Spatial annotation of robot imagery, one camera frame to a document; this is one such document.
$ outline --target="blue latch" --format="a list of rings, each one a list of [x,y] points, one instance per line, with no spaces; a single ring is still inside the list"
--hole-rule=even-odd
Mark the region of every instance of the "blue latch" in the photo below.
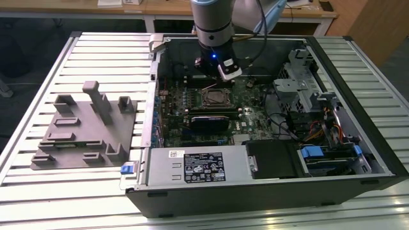
[[[123,165],[122,167],[122,175],[134,174],[134,165]]]
[[[320,146],[307,146],[302,149],[303,157],[323,157],[324,152]]]
[[[360,148],[359,145],[355,145],[355,146],[354,146],[354,149],[355,149],[358,155],[362,155],[362,154],[363,154],[363,149]]]

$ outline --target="grey block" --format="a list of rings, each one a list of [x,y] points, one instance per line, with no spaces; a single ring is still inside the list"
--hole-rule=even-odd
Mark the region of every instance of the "grey block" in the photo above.
[[[73,116],[70,106],[75,104],[76,101],[74,100],[73,96],[70,94],[65,94],[58,96],[54,106],[57,107],[61,114],[65,116]]]
[[[54,165],[57,159],[50,154],[35,155],[33,157],[33,163],[38,166]]]
[[[79,126],[82,123],[80,119],[78,117],[70,117],[70,118],[59,118],[54,122],[57,127],[63,126]]]
[[[34,170],[112,167],[127,162],[138,103],[120,99],[119,101],[126,102],[124,108],[120,109],[119,101],[107,101],[103,96],[99,96],[99,99],[102,110],[111,117],[112,123],[106,124],[102,114],[95,112],[95,102],[66,100],[73,117],[65,116],[67,113],[57,112],[37,152],[39,159],[33,161]],[[43,164],[47,161],[43,156],[47,154],[55,159],[53,164]]]
[[[106,95],[102,95],[98,91],[100,84],[98,81],[86,81],[83,85],[83,92],[90,95],[94,103],[94,109],[99,113],[106,125],[112,124],[112,117],[110,115],[111,105]]]
[[[114,149],[112,145],[107,146],[106,154],[111,161],[124,161],[127,158],[127,152],[122,144]]]
[[[104,161],[104,158],[99,152],[87,152],[83,156],[83,160],[87,164],[102,163]]]
[[[76,135],[74,133],[51,133],[47,140],[75,140]]]
[[[120,108],[120,111],[123,114],[132,113],[132,111],[136,111],[138,108],[132,105],[132,100],[130,96],[120,97],[118,100],[118,107]]]

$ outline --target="cpu socket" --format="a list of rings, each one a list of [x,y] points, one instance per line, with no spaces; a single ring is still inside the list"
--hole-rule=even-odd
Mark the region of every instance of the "cpu socket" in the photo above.
[[[204,107],[232,107],[228,89],[203,90]]]

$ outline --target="power supply label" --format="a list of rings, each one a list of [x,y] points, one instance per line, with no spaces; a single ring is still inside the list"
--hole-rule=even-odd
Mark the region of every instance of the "power supply label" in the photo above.
[[[187,183],[226,181],[222,152],[186,154],[184,162]]]

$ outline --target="metal slotted worktop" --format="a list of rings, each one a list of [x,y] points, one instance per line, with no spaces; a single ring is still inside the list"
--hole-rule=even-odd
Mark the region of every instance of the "metal slotted worktop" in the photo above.
[[[409,169],[408,102],[354,42],[319,38],[354,93]],[[147,219],[120,189],[120,167],[34,171],[31,159],[47,131],[58,94],[90,100],[84,81],[99,81],[108,98],[139,101],[131,158],[143,143],[146,99],[152,92],[150,34],[83,33],[71,37],[0,156],[2,229],[372,229],[409,228],[409,181],[339,206]],[[331,83],[320,72],[324,84]]]

